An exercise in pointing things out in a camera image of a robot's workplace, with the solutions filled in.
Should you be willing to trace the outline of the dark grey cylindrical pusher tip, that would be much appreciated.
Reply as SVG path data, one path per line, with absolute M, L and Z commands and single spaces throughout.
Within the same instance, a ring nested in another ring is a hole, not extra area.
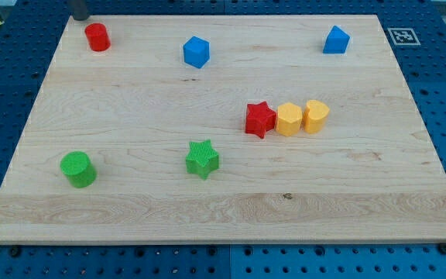
M 67 0 L 67 4 L 74 20 L 84 21 L 90 17 L 85 0 Z

